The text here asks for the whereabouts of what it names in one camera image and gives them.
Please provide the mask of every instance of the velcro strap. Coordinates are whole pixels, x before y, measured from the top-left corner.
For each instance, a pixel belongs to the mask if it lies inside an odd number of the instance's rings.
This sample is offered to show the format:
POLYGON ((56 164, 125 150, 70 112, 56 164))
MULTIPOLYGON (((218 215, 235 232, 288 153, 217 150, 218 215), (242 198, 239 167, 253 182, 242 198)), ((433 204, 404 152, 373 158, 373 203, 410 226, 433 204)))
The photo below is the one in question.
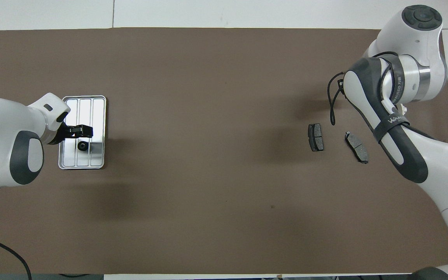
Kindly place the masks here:
POLYGON ((379 143, 381 141, 381 138, 383 138, 383 136, 390 129, 392 129, 392 127, 398 126, 401 123, 409 124, 409 121, 401 113, 389 114, 386 118, 382 119, 381 122, 374 129, 373 131, 374 138, 379 143))

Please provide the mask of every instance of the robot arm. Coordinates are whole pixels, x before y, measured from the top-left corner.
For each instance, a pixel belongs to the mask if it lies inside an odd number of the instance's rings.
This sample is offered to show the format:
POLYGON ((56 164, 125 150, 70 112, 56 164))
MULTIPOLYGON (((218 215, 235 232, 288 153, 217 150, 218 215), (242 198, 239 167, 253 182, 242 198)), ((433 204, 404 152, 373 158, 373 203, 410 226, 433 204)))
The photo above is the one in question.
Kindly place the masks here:
MULTIPOLYGON (((448 143, 413 129, 395 106, 434 98, 446 81, 439 53, 440 14, 403 9, 343 78, 343 92, 403 177, 434 200, 448 225, 448 143)), ((448 266, 440 273, 448 275, 448 266)))
POLYGON ((56 144, 84 132, 84 126, 64 125, 69 112, 66 103, 52 93, 29 106, 0 98, 0 187, 25 185, 39 175, 42 143, 56 144))

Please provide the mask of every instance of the brown mat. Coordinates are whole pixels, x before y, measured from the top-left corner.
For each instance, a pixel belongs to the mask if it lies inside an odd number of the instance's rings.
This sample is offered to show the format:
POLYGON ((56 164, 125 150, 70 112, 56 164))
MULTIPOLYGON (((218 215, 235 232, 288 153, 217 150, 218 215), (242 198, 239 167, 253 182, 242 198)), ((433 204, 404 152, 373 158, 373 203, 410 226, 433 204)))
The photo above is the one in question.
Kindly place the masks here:
MULTIPOLYGON (((105 95, 103 170, 0 190, 0 241, 34 273, 389 273, 448 264, 437 207, 326 84, 377 30, 0 31, 0 97, 105 95), (309 149, 321 123, 325 151, 309 149), (367 165, 345 145, 361 138, 367 165)), ((448 92, 409 105, 448 142, 448 92)), ((0 273, 24 273, 0 249, 0 273)))

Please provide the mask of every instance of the black cap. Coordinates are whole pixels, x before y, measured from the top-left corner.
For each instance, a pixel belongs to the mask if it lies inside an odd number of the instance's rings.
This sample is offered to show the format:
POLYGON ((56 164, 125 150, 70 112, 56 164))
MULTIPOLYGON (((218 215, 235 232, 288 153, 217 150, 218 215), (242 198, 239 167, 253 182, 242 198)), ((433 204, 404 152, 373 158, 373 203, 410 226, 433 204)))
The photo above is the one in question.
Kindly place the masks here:
POLYGON ((423 31, 435 30, 442 23, 440 13, 434 8, 425 5, 406 7, 402 11, 402 20, 406 25, 423 31))

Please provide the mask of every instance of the metal tray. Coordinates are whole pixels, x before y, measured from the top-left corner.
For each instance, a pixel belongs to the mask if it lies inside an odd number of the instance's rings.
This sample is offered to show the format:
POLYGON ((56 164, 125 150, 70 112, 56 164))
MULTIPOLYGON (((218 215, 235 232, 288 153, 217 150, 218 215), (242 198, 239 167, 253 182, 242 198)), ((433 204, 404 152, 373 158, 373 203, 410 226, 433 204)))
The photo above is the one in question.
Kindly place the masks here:
POLYGON ((66 96, 63 101, 70 107, 65 118, 68 126, 85 124, 93 128, 92 138, 65 139, 59 144, 58 166, 63 170, 100 169, 105 164, 105 125, 107 98, 102 95, 66 96), (89 143, 89 149, 77 149, 80 141, 89 143))

